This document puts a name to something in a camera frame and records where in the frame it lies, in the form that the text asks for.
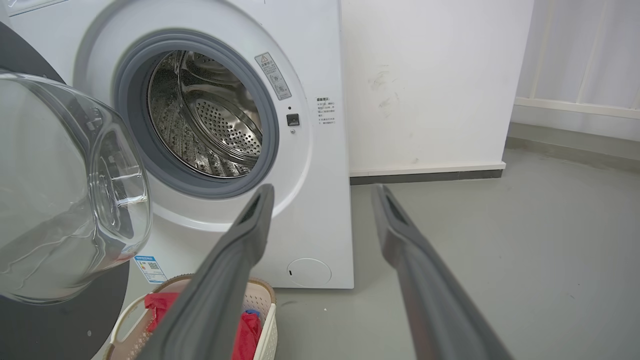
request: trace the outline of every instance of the white washing machine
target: white washing machine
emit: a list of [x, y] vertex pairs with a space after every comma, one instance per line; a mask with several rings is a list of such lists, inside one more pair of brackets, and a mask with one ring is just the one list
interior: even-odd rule
[[61, 78], [127, 123], [153, 200], [140, 255], [165, 277], [194, 272], [271, 183], [252, 275], [353, 287], [339, 0], [8, 3], [13, 29]]

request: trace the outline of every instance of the washing machine drum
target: washing machine drum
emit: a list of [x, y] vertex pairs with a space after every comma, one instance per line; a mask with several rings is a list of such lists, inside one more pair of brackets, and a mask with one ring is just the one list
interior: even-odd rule
[[249, 174], [262, 146], [249, 91], [221, 63], [172, 51], [152, 69], [147, 109], [156, 135], [190, 170], [215, 178]]

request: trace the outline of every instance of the warning label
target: warning label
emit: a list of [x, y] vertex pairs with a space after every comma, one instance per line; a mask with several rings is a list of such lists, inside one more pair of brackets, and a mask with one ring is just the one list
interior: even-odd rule
[[271, 86], [273, 86], [273, 91], [275, 91], [278, 96], [278, 100], [284, 100], [291, 97], [289, 87], [284, 81], [282, 73], [280, 73], [280, 69], [278, 69], [278, 65], [273, 61], [271, 55], [269, 55], [269, 53], [258, 55], [255, 57], [255, 61], [258, 62], [260, 68], [264, 71], [264, 74], [267, 75]]
[[328, 97], [317, 97], [316, 103], [320, 125], [335, 124], [335, 103]]

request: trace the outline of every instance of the gray baseboard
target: gray baseboard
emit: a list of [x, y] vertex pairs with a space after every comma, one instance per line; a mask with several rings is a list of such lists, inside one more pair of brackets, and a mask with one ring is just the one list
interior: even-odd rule
[[505, 148], [640, 174], [640, 143], [630, 140], [511, 123]]
[[384, 176], [358, 176], [350, 179], [351, 185], [423, 183], [426, 181], [450, 181], [470, 179], [497, 179], [502, 170], [478, 170], [457, 172], [433, 172], [430, 174], [403, 174]]

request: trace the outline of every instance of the blue cloth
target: blue cloth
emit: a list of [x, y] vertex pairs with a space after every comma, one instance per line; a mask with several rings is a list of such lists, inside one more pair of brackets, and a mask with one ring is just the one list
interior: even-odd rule
[[246, 310], [245, 313], [247, 313], [247, 314], [256, 314], [256, 315], [258, 315], [258, 317], [260, 317], [260, 311], [257, 311], [257, 310], [249, 309], [249, 310]]

